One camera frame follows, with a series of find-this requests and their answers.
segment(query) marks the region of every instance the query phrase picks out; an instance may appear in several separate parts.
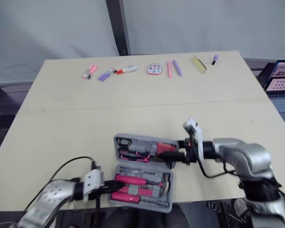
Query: white curtain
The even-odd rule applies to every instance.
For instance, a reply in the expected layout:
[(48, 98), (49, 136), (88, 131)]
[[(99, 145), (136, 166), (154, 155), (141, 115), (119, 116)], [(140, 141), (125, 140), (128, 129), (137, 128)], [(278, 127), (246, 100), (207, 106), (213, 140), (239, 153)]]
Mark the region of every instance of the white curtain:
[(131, 54), (285, 59), (285, 0), (123, 0)]
[(32, 82), (45, 59), (117, 55), (105, 0), (0, 0), (0, 85)]

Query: hammer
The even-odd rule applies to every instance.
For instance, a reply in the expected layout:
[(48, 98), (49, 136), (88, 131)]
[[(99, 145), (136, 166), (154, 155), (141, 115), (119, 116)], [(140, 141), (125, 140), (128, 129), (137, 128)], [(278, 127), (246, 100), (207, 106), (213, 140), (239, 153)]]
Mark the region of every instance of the hammer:
[(158, 185), (162, 187), (162, 192), (160, 197), (162, 197), (164, 194), (166, 194), (169, 191), (170, 188), (170, 181), (169, 181), (170, 174), (165, 173), (163, 175), (163, 182), (154, 182), (154, 181), (148, 181), (144, 178), (139, 177), (129, 177), (129, 176), (123, 176), (120, 174), (117, 174), (115, 176), (116, 181), (121, 181), (126, 184), (134, 184), (134, 185), (146, 185), (146, 184), (152, 184), (152, 185)]

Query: purple marker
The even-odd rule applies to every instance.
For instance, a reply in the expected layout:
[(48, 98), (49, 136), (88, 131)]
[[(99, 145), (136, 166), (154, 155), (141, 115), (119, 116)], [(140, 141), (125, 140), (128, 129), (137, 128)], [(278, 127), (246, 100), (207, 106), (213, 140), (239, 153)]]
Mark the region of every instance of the purple marker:
[(219, 59), (219, 55), (214, 55), (212, 65)]
[(104, 72), (100, 77), (98, 78), (99, 81), (103, 82), (105, 81), (112, 73), (116, 72), (114, 68), (110, 68), (106, 72)]
[(176, 72), (179, 74), (179, 76), (182, 76), (181, 69), (180, 69), (179, 65), (177, 64), (176, 60), (173, 60), (173, 65), (176, 69)]

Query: laptop screen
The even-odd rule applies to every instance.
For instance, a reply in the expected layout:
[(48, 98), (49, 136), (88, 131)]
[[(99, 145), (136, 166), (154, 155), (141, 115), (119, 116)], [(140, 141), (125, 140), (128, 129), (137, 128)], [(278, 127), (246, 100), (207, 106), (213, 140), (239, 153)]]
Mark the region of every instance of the laptop screen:
[(285, 95), (285, 61), (277, 61), (265, 86), (269, 95)]

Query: gray plastic case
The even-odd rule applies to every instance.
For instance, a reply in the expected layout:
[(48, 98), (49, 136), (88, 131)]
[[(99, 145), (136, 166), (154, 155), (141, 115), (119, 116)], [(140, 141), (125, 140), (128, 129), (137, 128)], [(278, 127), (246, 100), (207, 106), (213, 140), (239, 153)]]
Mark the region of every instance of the gray plastic case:
[[(156, 198), (156, 200), (161, 201), (161, 202), (167, 202), (168, 206), (163, 206), (163, 205), (158, 205), (153, 202), (145, 202), (141, 201), (138, 204), (136, 203), (130, 203), (130, 202), (123, 202), (123, 201), (118, 201), (118, 200), (113, 200), (111, 199), (111, 195), (109, 194), (108, 200), (112, 204), (119, 204), (123, 206), (128, 206), (128, 207), (134, 207), (134, 208), (139, 208), (139, 209), (145, 209), (145, 210), (152, 210), (152, 211), (157, 211), (157, 212), (163, 212), (163, 213), (169, 213), (172, 210), (172, 193), (173, 193), (173, 173), (171, 170), (166, 166), (164, 162), (141, 162), (141, 161), (128, 161), (128, 160), (123, 160), (119, 157), (118, 153), (118, 148), (119, 145), (116, 142), (116, 138), (126, 138), (126, 139), (131, 139), (132, 143), (129, 146), (131, 150), (138, 150), (140, 152), (149, 151), (151, 155), (156, 154), (156, 147), (154, 148), (154, 143), (166, 143), (175, 146), (176, 151), (179, 151), (179, 145), (176, 140), (170, 140), (170, 139), (162, 139), (162, 138), (155, 138), (155, 137), (148, 137), (148, 136), (141, 136), (141, 135), (134, 135), (134, 134), (125, 134), (125, 133), (118, 133), (114, 137), (114, 145), (115, 145), (115, 152), (116, 156), (119, 161), (122, 163), (118, 164), (115, 172), (113, 179), (115, 179), (115, 176), (117, 174), (122, 174), (122, 175), (127, 175), (127, 176), (133, 176), (133, 177), (139, 177), (139, 178), (145, 178), (148, 181), (154, 181), (154, 182), (161, 182), (162, 181), (162, 176), (164, 173), (168, 173), (170, 175), (170, 189), (167, 194), (163, 195), (160, 198)], [(124, 172), (120, 171), (121, 167), (125, 167), (126, 169), (133, 169), (133, 170), (142, 170), (147, 173), (131, 173), (131, 172)], [(158, 175), (153, 175), (153, 174), (148, 174), (148, 172), (155, 172)], [(159, 196), (161, 188), (157, 185), (152, 185), (152, 193), (153, 197)], [(129, 194), (137, 195), (138, 192), (138, 186), (129, 186)], [(149, 196), (140, 196), (140, 199), (142, 200), (154, 200), (153, 197)]]

